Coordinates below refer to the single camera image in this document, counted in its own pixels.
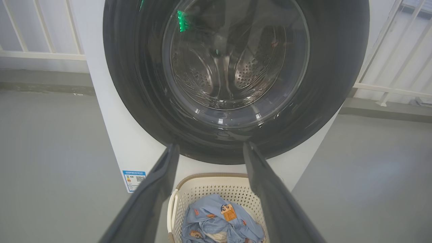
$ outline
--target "basket rim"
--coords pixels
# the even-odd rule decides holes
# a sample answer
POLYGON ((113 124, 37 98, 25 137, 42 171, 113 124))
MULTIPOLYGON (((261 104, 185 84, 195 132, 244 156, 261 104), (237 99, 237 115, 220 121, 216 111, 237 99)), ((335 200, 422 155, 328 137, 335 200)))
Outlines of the basket rim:
POLYGON ((206 177, 238 177, 238 178, 248 178, 247 174, 242 173, 200 173, 195 175, 190 175, 183 180, 181 180, 175 189, 180 190, 181 186, 183 186, 187 181, 196 178, 206 178, 206 177))

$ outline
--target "blue and white sticker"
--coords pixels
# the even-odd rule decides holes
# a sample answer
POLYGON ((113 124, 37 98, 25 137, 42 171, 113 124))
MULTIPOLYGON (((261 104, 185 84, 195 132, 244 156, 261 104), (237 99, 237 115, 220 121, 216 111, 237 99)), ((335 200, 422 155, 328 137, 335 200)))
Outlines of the blue and white sticker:
POLYGON ((123 175, 129 192, 134 192, 140 183, 146 178, 146 173, 144 171, 124 170, 123 175))

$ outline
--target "green light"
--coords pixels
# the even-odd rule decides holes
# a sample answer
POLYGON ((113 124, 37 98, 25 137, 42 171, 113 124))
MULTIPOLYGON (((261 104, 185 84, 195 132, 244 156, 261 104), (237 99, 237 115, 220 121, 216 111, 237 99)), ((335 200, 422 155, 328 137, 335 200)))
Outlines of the green light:
POLYGON ((182 11, 177 11, 177 18, 180 25, 180 32, 186 31, 189 28, 186 20, 186 14, 182 11))

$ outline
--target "qr code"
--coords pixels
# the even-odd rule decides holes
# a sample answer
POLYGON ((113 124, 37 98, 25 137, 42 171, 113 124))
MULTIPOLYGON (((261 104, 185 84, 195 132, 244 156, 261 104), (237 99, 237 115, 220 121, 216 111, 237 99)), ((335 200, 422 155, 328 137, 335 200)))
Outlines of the qr code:
POLYGON ((137 182, 141 182, 145 179, 145 176, 137 176, 137 182))

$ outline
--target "washing machine door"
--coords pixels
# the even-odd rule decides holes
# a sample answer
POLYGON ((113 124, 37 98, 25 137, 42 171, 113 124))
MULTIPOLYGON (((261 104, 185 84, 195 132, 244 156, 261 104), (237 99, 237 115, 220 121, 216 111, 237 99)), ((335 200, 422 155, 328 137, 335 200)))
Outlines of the washing machine door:
POLYGON ((266 158, 338 110, 368 40, 368 0, 106 0, 114 85, 155 139, 209 163, 266 158))

